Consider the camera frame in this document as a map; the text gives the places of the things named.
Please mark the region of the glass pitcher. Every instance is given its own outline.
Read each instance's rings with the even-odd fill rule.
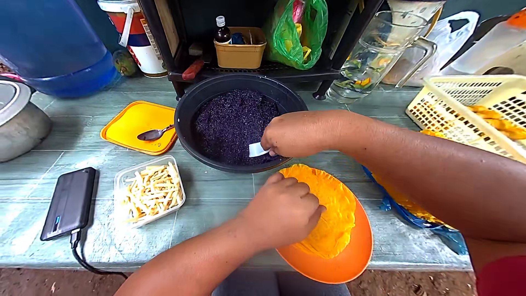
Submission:
[[[428,21],[407,12],[378,12],[340,70],[343,77],[335,80],[327,97],[350,104],[369,94],[394,66],[409,46],[425,51],[424,57],[400,80],[401,87],[433,55],[436,44],[421,37]]]

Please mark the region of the purple sticky rice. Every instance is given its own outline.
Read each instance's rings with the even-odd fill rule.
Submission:
[[[276,102],[260,92],[233,90],[204,104],[193,129],[206,157],[225,164],[255,165],[279,158],[248,157],[248,145],[261,141],[265,127],[276,116]]]

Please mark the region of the black phone case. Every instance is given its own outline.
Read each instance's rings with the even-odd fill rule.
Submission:
[[[88,225],[96,173],[87,167],[58,177],[40,240],[48,241]]]

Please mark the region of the metal pot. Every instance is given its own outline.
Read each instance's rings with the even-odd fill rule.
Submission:
[[[0,162],[28,152],[51,131],[51,119],[30,97],[27,85],[0,81]]]

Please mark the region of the blue container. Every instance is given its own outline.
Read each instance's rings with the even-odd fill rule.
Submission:
[[[112,55],[74,0],[3,1],[0,61],[45,94],[93,94],[117,75]]]

